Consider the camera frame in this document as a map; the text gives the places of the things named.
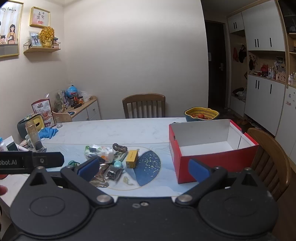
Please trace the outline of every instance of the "pink organizer box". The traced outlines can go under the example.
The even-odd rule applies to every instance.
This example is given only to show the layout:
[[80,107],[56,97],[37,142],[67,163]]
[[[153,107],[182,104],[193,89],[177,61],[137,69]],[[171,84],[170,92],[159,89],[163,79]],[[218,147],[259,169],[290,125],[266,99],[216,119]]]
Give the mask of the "pink organizer box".
[[250,167],[258,143],[232,120],[208,120],[169,125],[169,145],[178,183],[194,182],[188,172],[190,159],[229,172]]

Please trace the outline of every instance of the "blue globe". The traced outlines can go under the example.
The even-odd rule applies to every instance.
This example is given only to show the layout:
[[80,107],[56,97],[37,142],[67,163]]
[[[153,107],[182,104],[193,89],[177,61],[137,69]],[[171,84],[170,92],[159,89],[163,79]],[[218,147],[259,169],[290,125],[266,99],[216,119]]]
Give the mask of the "blue globe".
[[68,98],[71,98],[72,97],[72,95],[71,95],[71,93],[74,93],[74,92],[76,92],[77,94],[78,94],[78,90],[77,90],[77,88],[75,87],[75,86],[70,86],[68,89],[67,89],[67,96],[68,96]]

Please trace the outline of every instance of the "plastic basket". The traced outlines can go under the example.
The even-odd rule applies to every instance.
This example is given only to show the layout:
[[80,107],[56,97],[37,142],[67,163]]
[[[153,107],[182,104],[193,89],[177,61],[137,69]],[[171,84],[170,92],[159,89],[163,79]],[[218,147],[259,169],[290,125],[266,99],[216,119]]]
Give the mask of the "plastic basket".
[[[192,117],[192,115],[199,115],[199,114],[204,114],[204,116],[207,117],[208,119],[201,119],[198,117]],[[212,110],[209,108],[204,108],[204,107],[193,107],[193,108],[185,111],[185,117],[186,117],[187,122],[214,120],[219,115],[220,115],[220,113],[218,111]]]

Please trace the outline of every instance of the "small yellow carton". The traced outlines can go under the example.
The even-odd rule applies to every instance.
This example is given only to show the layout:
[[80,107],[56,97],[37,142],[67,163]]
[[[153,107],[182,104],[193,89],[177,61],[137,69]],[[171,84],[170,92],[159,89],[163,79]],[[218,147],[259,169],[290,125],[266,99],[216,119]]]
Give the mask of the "small yellow carton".
[[126,167],[135,168],[139,157],[138,150],[130,150],[126,157]]

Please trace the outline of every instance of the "dining table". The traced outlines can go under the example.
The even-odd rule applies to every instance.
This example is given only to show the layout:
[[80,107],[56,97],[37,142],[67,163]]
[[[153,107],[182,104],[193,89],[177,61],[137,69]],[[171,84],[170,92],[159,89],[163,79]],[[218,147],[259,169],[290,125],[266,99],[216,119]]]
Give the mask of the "dining table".
[[[135,118],[94,120],[63,123],[51,139],[42,139],[47,152],[61,152],[64,156],[62,167],[47,169],[59,171],[70,161],[83,163],[86,146],[111,147],[113,143],[127,146],[128,150],[138,150],[139,159],[145,153],[148,159],[140,170],[126,168],[117,181],[109,180],[108,187],[99,189],[111,195],[115,201],[119,196],[164,197],[174,200],[188,191],[197,182],[178,184],[169,147],[169,125],[186,122],[185,118]],[[0,185],[8,188],[1,196],[1,207],[9,213],[14,198],[29,174],[8,175],[0,180]]]

